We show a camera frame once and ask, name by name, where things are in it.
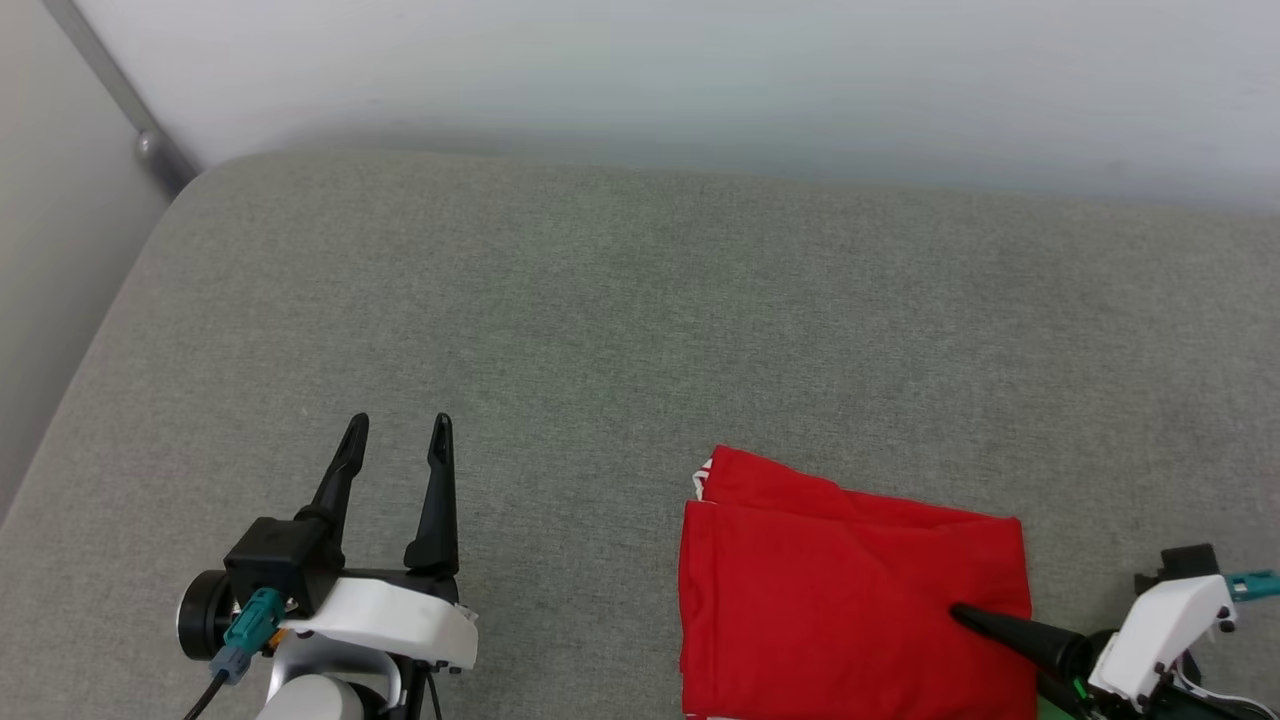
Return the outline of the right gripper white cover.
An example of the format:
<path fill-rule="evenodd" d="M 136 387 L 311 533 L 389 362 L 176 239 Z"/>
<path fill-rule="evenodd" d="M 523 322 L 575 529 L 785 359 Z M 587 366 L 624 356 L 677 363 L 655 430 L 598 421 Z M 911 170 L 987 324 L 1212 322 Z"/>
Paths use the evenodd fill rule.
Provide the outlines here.
<path fill-rule="evenodd" d="M 1238 603 L 1275 596 L 1274 574 L 1160 582 L 1135 600 L 1080 671 L 1074 671 L 1085 643 L 1080 633 L 968 603 L 948 611 L 1036 665 L 1038 719 L 1275 719 L 1260 701 L 1208 691 L 1189 669 L 1197 641 L 1234 630 Z"/>

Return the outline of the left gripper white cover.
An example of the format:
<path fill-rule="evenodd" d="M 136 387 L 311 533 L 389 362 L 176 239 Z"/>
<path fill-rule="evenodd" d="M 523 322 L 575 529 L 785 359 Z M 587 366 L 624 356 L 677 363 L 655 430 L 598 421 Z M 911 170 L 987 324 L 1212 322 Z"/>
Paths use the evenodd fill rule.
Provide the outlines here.
<path fill-rule="evenodd" d="M 344 530 L 361 473 L 370 420 L 357 413 L 297 521 Z M 404 566 L 425 577 L 460 570 L 454 439 L 438 413 L 428 445 L 428 489 Z M 477 659 L 475 615 L 462 605 L 381 578 L 347 577 L 311 618 L 292 619 L 276 591 L 234 598 L 227 574 L 209 570 L 177 611 L 183 653 L 205 661 L 211 680 L 187 712 L 198 719 L 219 691 L 238 684 L 256 657 L 271 660 L 261 719 L 419 719 L 442 715 L 435 678 L 470 670 Z"/>

